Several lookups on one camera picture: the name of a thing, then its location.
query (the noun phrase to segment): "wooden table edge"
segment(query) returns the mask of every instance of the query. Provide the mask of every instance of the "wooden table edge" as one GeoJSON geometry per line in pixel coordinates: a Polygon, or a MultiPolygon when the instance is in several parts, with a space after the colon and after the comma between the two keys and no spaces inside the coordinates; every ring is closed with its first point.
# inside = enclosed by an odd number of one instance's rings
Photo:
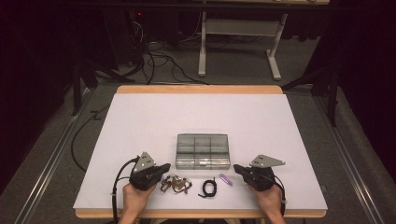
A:
{"type": "MultiPolygon", "coordinates": [[[[323,209],[305,209],[285,211],[285,217],[297,218],[320,218],[326,216],[323,209]]],[[[118,215],[121,216],[122,209],[118,209],[118,215]]],[[[95,209],[79,208],[76,209],[76,216],[80,218],[111,218],[113,217],[112,209],[95,209]]],[[[201,209],[201,210],[145,210],[140,218],[261,218],[265,217],[260,210],[238,210],[238,209],[201,209]]]]}
{"type": "Polygon", "coordinates": [[[235,93],[283,94],[276,85],[125,85],[117,93],[235,93]]]}

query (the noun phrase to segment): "metal rail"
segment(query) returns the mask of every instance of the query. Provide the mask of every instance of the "metal rail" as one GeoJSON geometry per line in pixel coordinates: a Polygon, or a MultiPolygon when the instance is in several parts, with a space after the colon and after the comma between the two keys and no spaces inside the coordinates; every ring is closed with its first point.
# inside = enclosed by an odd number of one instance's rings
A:
{"type": "Polygon", "coordinates": [[[15,224],[29,223],[30,218],[35,212],[35,209],[37,208],[44,192],[47,189],[47,186],[50,183],[50,180],[52,179],[53,174],[55,173],[56,168],[58,167],[59,162],[62,159],[65,151],[65,144],[67,143],[70,134],[73,132],[78,118],[81,115],[81,112],[92,98],[92,94],[93,91],[88,91],[88,89],[84,91],[84,95],[86,96],[84,97],[82,107],[79,109],[77,114],[73,116],[68,122],[66,128],[64,129],[64,132],[61,135],[61,138],[58,141],[58,144],[56,145],[49,158],[49,161],[47,162],[47,165],[45,166],[38,180],[35,182],[35,186],[33,187],[29,198],[26,200],[22,210],[20,211],[17,219],[15,220],[15,224]]]}
{"type": "Polygon", "coordinates": [[[373,201],[373,197],[370,193],[370,190],[366,187],[361,175],[359,174],[358,169],[355,166],[352,158],[349,156],[347,151],[347,147],[345,146],[340,133],[337,131],[335,127],[332,126],[332,123],[327,118],[327,109],[326,105],[323,102],[321,97],[314,97],[314,101],[317,104],[323,118],[326,120],[326,124],[329,127],[329,130],[332,133],[332,137],[335,141],[335,144],[338,147],[338,153],[341,157],[341,161],[343,162],[344,167],[346,168],[346,174],[349,177],[349,180],[354,188],[356,195],[358,196],[359,200],[361,201],[361,206],[363,207],[366,216],[368,217],[370,223],[377,224],[377,223],[384,223],[381,215],[376,208],[376,205],[373,201]]]}

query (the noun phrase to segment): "small metal object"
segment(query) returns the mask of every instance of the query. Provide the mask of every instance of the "small metal object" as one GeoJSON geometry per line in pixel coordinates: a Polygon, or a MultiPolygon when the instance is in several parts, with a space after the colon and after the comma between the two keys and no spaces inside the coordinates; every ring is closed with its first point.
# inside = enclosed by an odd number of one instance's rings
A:
{"type": "Polygon", "coordinates": [[[230,178],[228,178],[227,175],[224,174],[220,174],[220,178],[228,185],[232,186],[233,185],[233,181],[231,181],[230,178]]]}
{"type": "Polygon", "coordinates": [[[143,152],[137,161],[136,166],[134,167],[134,173],[147,170],[150,167],[155,166],[155,161],[150,157],[147,152],[143,152]]]}
{"type": "Polygon", "coordinates": [[[250,165],[253,167],[258,167],[258,168],[266,168],[266,167],[272,167],[272,166],[278,166],[278,165],[284,165],[286,164],[284,161],[280,161],[265,155],[258,155],[251,163],[250,165]]]}
{"type": "Polygon", "coordinates": [[[161,191],[166,192],[170,187],[176,193],[188,193],[188,189],[192,187],[192,183],[188,178],[180,178],[178,175],[169,175],[161,182],[161,191]]]}

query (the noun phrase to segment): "purple object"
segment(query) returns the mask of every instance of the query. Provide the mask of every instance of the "purple object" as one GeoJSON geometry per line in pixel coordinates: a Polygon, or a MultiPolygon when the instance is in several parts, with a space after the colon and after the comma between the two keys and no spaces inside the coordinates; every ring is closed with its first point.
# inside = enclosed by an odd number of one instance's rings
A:
{"type": "Polygon", "coordinates": [[[220,178],[228,185],[232,186],[233,185],[233,181],[231,181],[230,178],[228,178],[227,175],[224,174],[220,174],[220,178]]]}

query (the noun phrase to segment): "floor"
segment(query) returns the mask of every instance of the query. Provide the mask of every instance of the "floor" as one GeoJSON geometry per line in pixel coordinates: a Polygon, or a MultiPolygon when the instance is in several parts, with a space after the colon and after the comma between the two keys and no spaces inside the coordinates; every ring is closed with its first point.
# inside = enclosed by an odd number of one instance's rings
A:
{"type": "MultiPolygon", "coordinates": [[[[191,84],[191,79],[211,85],[285,85],[300,77],[317,40],[281,40],[276,52],[282,80],[274,81],[264,50],[271,40],[246,36],[208,39],[206,76],[198,77],[199,47],[196,41],[182,42],[177,48],[150,45],[155,69],[151,84],[191,84]],[[177,62],[181,71],[167,56],[177,62]]],[[[152,65],[146,54],[147,64],[152,65]]],[[[151,76],[152,66],[145,66],[151,76]]],[[[130,78],[145,84],[137,73],[130,78]]],[[[106,223],[110,219],[80,219],[73,209],[84,178],[81,167],[89,164],[95,142],[106,118],[106,110],[92,119],[94,112],[109,105],[117,81],[99,78],[99,87],[85,89],[83,107],[73,113],[73,92],[48,120],[32,151],[0,197],[0,223],[106,223]]],[[[304,140],[324,198],[329,207],[319,219],[288,218],[288,223],[392,223],[396,220],[396,188],[370,146],[342,90],[338,91],[337,127],[326,117],[326,97],[312,97],[311,86],[285,91],[304,140]]]]}

